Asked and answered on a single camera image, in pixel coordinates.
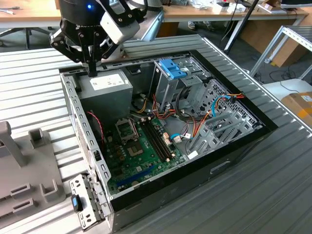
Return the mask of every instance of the metal shelf frame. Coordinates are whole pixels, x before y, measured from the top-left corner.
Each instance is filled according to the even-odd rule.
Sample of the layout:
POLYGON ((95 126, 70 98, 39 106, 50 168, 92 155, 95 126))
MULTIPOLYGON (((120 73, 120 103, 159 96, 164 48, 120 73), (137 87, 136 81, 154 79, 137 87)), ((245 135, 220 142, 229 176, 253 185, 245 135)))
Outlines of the metal shelf frame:
MULTIPOLYGON (((250 76, 254 77, 263 62, 270 63, 281 50, 286 40, 291 38, 312 52, 312 26, 281 26, 274 38, 269 43, 255 66, 250 71, 250 76), (269 52, 277 45, 271 56, 267 58, 269 52)), ((312 65, 299 77, 303 79, 312 70, 312 65)))

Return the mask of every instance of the blue drive bay latch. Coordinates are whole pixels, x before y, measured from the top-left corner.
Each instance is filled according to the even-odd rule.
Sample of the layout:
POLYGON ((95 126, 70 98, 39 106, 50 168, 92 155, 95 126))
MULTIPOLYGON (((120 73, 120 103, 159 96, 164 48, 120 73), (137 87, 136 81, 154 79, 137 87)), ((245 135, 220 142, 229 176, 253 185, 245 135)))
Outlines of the blue drive bay latch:
POLYGON ((187 74, 185 72, 182 72, 179 66, 175 64, 171 59, 163 59, 160 60, 159 63, 172 79, 179 79, 187 76, 187 74))

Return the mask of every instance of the robotic arm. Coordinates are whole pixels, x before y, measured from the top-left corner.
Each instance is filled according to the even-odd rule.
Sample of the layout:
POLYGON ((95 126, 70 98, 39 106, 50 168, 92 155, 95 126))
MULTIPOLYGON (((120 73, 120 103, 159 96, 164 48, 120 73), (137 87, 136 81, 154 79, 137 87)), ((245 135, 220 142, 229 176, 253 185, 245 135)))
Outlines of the robotic arm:
POLYGON ((50 36, 50 44, 72 61, 87 65, 88 75, 96 77, 97 63, 139 30, 147 0, 144 4, 143 10, 131 10, 125 0, 59 0, 60 29, 50 36))

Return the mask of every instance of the sticker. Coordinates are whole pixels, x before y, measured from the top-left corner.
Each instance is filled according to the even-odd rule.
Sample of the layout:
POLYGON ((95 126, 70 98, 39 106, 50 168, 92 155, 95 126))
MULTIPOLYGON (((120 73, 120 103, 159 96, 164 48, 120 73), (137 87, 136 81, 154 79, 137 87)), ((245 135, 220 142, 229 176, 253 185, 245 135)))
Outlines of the sticker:
POLYGON ((94 90, 106 89, 125 84, 119 74, 92 78, 90 83, 94 90))
POLYGON ((186 133, 184 137, 187 138, 187 139, 190 139, 191 138, 191 134, 186 133))
POLYGON ((310 96, 301 96, 305 101, 312 101, 312 97, 310 96))
POLYGON ((183 67, 183 68, 181 68, 180 69, 182 72, 187 72, 187 71, 189 71, 189 69, 187 68, 187 67, 183 67))
POLYGON ((192 159, 192 158, 196 157, 197 155, 198 155, 197 151, 194 150, 194 151, 191 152, 189 155, 187 155, 187 157, 188 157, 189 159, 192 159))

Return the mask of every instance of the gray plastic holder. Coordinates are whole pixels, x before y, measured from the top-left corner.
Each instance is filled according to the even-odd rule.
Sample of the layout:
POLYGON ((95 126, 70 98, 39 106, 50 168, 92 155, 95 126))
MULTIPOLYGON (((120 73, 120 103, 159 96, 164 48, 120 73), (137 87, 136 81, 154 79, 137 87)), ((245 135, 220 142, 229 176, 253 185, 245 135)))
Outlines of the gray plastic holder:
POLYGON ((11 137, 0 122, 0 229, 65 199, 49 133, 33 129, 11 137))

